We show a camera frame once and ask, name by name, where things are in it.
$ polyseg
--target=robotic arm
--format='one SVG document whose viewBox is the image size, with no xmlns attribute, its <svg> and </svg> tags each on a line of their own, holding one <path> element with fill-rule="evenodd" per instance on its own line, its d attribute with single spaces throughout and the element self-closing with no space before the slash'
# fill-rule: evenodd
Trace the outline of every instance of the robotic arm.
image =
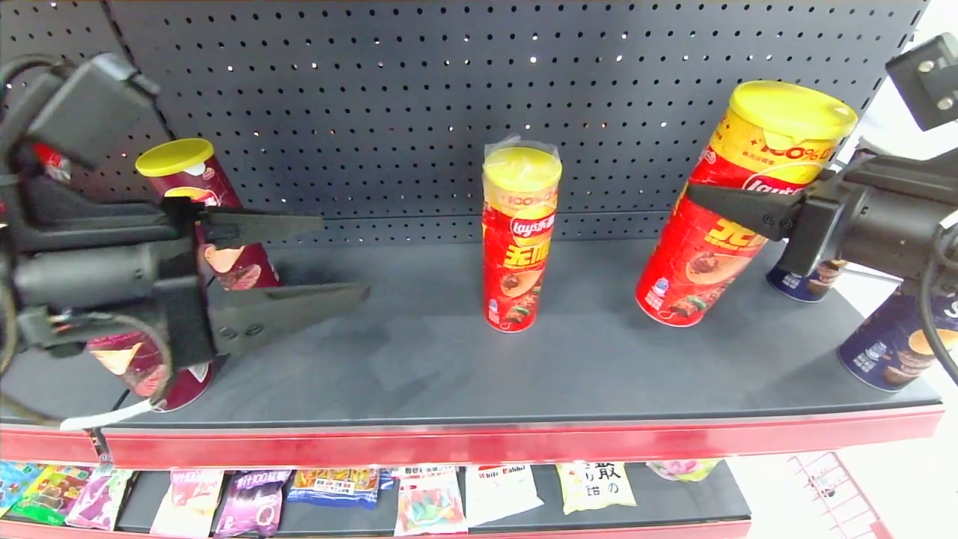
<svg viewBox="0 0 958 539">
<path fill-rule="evenodd" d="M 958 40 L 939 35 L 889 61 L 892 81 L 923 130 L 958 120 Z M 958 149 L 927 161 L 890 155 L 827 172 L 801 195 L 690 185 L 695 203 L 771 240 L 788 238 L 780 266 L 810 274 L 842 259 L 916 288 L 923 331 L 958 384 L 958 366 L 931 319 L 930 295 L 958 292 Z"/>
<path fill-rule="evenodd" d="M 208 305 L 196 250 L 236 248 L 322 229 L 322 218 L 208 207 L 188 198 L 100 204 L 44 176 L 43 143 L 87 169 L 151 110 L 159 88 L 119 56 L 76 67 L 26 56 L 0 67 L 0 88 L 42 69 L 0 116 L 0 374 L 28 347 L 68 357 L 94 337 L 142 331 L 156 342 L 165 379 L 153 395 L 108 414 L 53 421 L 0 393 L 0 404 L 63 430 L 113 423 L 159 404 L 177 370 L 237 356 L 354 309 L 369 289 L 353 284 L 229 292 Z"/>
</svg>

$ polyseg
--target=gray pegboard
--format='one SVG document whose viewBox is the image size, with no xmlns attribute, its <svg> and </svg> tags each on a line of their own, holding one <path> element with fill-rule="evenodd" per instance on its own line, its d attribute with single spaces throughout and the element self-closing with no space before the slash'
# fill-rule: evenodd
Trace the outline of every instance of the gray pegboard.
<svg viewBox="0 0 958 539">
<path fill-rule="evenodd" d="M 556 220 L 559 240 L 624 240 L 658 236 L 669 212 L 564 213 Z M 482 238 L 479 216 L 335 219 L 325 230 L 296 239 L 266 242 L 271 247 L 461 244 Z"/>
<path fill-rule="evenodd" d="M 98 53 L 123 54 L 100 2 L 0 2 L 0 61 L 23 54 L 47 54 L 79 63 Z M 13 105 L 29 86 L 26 73 L 3 97 L 4 108 Z M 133 163 L 149 148 L 170 140 L 155 114 L 145 116 L 116 150 L 93 172 L 73 167 L 73 185 L 99 200 L 152 199 L 153 189 Z"/>
<path fill-rule="evenodd" d="M 665 210 L 738 82 L 857 110 L 921 0 L 118 2 L 177 136 L 244 202 L 328 217 L 475 214 L 483 145 L 553 142 L 566 212 Z"/>
</svg>

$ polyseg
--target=red shelf edge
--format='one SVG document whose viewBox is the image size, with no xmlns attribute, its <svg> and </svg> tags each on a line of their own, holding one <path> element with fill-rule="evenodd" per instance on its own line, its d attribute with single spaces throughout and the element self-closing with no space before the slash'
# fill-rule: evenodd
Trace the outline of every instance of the red shelf edge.
<svg viewBox="0 0 958 539">
<path fill-rule="evenodd" d="M 655 527 L 616 527 L 606 529 L 575 529 L 565 531 L 523 531 L 516 533 L 482 533 L 484 539 L 515 539 L 535 537 L 536 539 L 562 539 L 565 537 L 595 537 L 597 539 L 739 539 L 745 537 L 751 527 L 750 520 L 720 521 L 681 526 Z M 13 521 L 0 522 L 0 534 L 4 539 L 49 539 L 52 527 L 42 524 L 30 524 Z M 475 537 L 480 535 L 456 533 L 444 537 Z M 161 535 L 131 533 L 128 531 L 102 531 L 76 527 L 58 527 L 57 539 L 143 539 L 144 537 L 163 539 Z"/>
<path fill-rule="evenodd" d="M 646 461 L 828 451 L 931 436 L 943 405 L 793 418 L 567 426 L 360 429 L 107 429 L 114 462 L 136 470 Z"/>
<path fill-rule="evenodd" d="M 94 466 L 100 462 L 87 433 L 11 424 L 0 426 L 0 458 Z"/>
</svg>

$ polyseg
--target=yellow lid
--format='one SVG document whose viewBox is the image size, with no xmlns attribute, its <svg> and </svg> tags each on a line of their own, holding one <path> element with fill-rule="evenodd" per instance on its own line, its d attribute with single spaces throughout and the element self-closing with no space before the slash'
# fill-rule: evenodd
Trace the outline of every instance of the yellow lid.
<svg viewBox="0 0 958 539">
<path fill-rule="evenodd" d="M 532 192 L 559 183 L 562 162 L 542 150 L 513 146 L 490 153 L 482 170 L 501 189 Z"/>
<path fill-rule="evenodd" d="M 136 170 L 146 177 L 185 171 L 213 156 L 213 143 L 204 138 L 181 138 L 148 150 L 136 160 Z"/>
<path fill-rule="evenodd" d="M 756 126 L 802 140 L 848 136 L 858 115 L 836 98 L 788 82 L 744 82 L 732 92 L 729 107 Z"/>
</svg>

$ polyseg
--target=red wire rack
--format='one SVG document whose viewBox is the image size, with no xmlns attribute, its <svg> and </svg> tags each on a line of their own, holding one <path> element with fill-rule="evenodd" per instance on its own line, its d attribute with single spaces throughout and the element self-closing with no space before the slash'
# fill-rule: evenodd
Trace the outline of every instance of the red wire rack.
<svg viewBox="0 0 958 539">
<path fill-rule="evenodd" d="M 821 510 L 830 539 L 894 539 L 835 452 L 794 455 L 788 463 Z"/>
</svg>

